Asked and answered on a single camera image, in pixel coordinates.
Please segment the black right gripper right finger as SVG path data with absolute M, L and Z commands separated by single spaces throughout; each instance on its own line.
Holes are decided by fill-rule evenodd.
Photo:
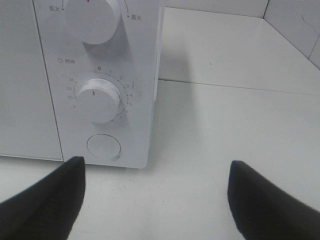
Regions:
M 320 213 L 240 160 L 230 165 L 227 200 L 246 240 L 318 240 Z

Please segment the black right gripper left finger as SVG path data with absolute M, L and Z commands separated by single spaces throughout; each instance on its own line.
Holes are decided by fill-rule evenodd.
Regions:
M 74 156 L 0 204 L 2 240 L 66 240 L 86 190 L 85 160 Z

